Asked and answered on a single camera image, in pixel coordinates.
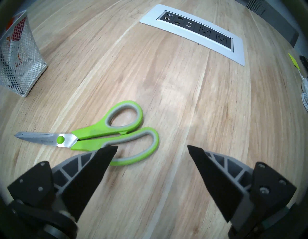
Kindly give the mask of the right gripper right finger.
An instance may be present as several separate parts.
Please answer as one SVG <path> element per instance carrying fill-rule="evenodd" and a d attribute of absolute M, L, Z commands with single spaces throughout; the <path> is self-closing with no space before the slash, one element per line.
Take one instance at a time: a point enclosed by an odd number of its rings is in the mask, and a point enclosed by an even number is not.
<path fill-rule="evenodd" d="M 229 239 L 283 239 L 297 216 L 297 205 L 287 204 L 296 187 L 275 169 L 241 161 L 188 145 L 204 184 L 226 222 Z"/>

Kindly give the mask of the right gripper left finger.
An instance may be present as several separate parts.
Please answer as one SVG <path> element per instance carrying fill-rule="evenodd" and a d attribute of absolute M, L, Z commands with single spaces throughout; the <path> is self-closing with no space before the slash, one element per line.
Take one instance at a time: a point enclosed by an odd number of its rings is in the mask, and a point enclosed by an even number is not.
<path fill-rule="evenodd" d="M 106 146 L 70 157 L 53 168 L 48 161 L 39 162 L 7 189 L 26 206 L 67 211 L 78 221 L 117 150 L 118 146 Z"/>

